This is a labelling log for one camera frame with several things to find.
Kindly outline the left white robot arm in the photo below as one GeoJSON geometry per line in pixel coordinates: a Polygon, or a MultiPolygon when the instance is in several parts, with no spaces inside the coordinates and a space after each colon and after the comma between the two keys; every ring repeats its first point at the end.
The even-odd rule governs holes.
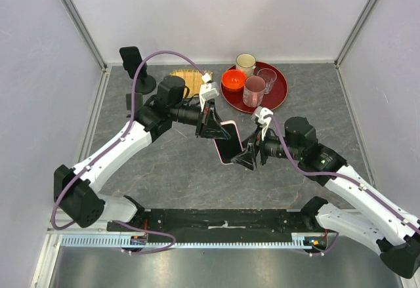
{"type": "Polygon", "coordinates": [[[130,120],[109,142],[73,167],[59,166],[53,176],[54,207],[62,209],[72,224],[81,228],[97,220],[120,220],[130,231],[144,224],[142,207],[128,196],[105,197],[99,193],[108,179],[130,158],[155,142],[174,122],[192,125],[202,138],[228,140],[230,135],[216,113],[217,83],[203,76],[199,103],[191,105],[184,98],[185,82],[167,76],[157,86],[156,94],[143,102],[135,97],[135,110],[130,120]]]}

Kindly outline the yellow woven bamboo mat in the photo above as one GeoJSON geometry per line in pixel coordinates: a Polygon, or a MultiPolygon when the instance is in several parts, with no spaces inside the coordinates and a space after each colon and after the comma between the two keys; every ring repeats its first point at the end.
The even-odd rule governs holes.
{"type": "Polygon", "coordinates": [[[181,69],[173,70],[169,75],[182,78],[185,82],[186,89],[184,90],[183,98],[193,98],[198,96],[200,93],[200,88],[204,83],[211,83],[212,72],[205,71],[205,78],[207,81],[203,80],[203,75],[197,69],[181,69]]]}

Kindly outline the black smartphone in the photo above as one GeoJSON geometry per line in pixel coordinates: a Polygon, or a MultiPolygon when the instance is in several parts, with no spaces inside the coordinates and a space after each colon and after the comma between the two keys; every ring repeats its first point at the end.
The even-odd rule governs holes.
{"type": "Polygon", "coordinates": [[[137,47],[121,47],[119,54],[123,61],[123,67],[131,79],[134,78],[136,70],[142,62],[140,51],[137,47]]]}

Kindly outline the clear drinking glass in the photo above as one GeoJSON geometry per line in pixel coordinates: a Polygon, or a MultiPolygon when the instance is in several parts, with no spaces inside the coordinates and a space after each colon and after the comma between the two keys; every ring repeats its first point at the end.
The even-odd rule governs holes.
{"type": "Polygon", "coordinates": [[[277,80],[277,73],[270,69],[270,68],[261,68],[258,72],[257,75],[261,78],[263,78],[264,82],[265,82],[265,90],[264,93],[268,94],[273,86],[275,81],[277,80]]]}

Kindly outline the red oval lacquer tray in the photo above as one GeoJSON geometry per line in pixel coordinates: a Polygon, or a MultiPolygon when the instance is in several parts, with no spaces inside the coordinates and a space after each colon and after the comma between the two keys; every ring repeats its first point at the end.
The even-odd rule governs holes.
{"type": "MultiPolygon", "coordinates": [[[[277,75],[277,79],[274,82],[272,90],[268,94],[264,95],[261,106],[268,108],[271,111],[274,111],[284,102],[287,96],[287,92],[288,92],[288,85],[287,85],[287,81],[283,73],[271,64],[257,61],[254,73],[257,73],[259,70],[265,69],[265,68],[269,68],[273,70],[277,75]]],[[[243,103],[242,101],[243,91],[238,91],[238,92],[228,91],[222,85],[222,83],[220,83],[220,89],[221,89],[221,94],[223,95],[224,99],[233,108],[243,113],[251,114],[254,112],[255,110],[254,108],[250,108],[243,103]]]]}

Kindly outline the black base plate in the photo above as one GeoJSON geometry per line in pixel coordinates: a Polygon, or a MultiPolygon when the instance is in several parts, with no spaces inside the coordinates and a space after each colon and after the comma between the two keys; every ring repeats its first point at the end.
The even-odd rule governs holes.
{"type": "Polygon", "coordinates": [[[150,209],[128,225],[175,236],[177,243],[289,242],[323,234],[313,215],[285,209],[150,209]]]}

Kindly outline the pink patterned mug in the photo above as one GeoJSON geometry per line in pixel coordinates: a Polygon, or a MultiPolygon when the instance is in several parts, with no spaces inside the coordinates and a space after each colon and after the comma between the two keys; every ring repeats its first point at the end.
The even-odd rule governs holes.
{"type": "Polygon", "coordinates": [[[250,107],[256,108],[261,105],[265,93],[266,83],[263,78],[252,75],[245,80],[243,87],[243,103],[250,107]]]}

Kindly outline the orange bowl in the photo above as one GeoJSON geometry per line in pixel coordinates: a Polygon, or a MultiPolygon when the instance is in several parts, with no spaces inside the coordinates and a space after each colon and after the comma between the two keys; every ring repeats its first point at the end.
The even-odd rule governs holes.
{"type": "Polygon", "coordinates": [[[221,77],[222,86],[230,92],[239,92],[245,85],[247,76],[240,70],[228,70],[221,77]]]}

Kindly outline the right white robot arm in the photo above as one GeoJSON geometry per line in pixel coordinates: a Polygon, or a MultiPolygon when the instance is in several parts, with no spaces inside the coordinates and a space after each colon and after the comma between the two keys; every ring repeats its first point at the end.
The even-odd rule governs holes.
{"type": "Polygon", "coordinates": [[[272,114],[255,118],[257,130],[245,141],[246,149],[232,159],[255,169],[256,158],[286,158],[298,173],[337,194],[358,216],[343,213],[315,197],[300,216],[305,230],[332,230],[368,247],[395,274],[411,279],[419,269],[419,217],[394,204],[364,180],[345,158],[318,142],[315,128],[305,117],[290,117],[280,130],[272,114]]]}

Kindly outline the black round-base phone stand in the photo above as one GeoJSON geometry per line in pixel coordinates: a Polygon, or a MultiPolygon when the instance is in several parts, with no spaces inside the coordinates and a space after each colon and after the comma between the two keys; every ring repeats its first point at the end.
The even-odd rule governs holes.
{"type": "Polygon", "coordinates": [[[156,87],[156,80],[154,77],[148,74],[147,64],[143,65],[136,83],[135,92],[141,94],[150,94],[156,87]]]}

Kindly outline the pink-cased smartphone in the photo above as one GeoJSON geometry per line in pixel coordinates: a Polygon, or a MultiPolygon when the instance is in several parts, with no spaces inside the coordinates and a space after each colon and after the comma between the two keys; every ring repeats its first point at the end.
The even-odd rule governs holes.
{"type": "Polygon", "coordinates": [[[243,146],[238,126],[235,121],[223,121],[221,125],[230,135],[230,139],[214,139],[213,142],[219,155],[220,162],[223,165],[230,165],[233,164],[232,159],[243,152],[243,146]]]}

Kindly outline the black folding phone stand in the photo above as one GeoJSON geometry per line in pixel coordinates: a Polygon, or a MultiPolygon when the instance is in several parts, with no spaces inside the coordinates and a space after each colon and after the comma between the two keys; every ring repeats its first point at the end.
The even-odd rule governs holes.
{"type": "Polygon", "coordinates": [[[126,109],[129,111],[127,118],[131,118],[133,115],[137,118],[138,111],[143,107],[143,95],[141,93],[135,93],[134,100],[132,100],[132,94],[127,93],[125,95],[126,109]]]}

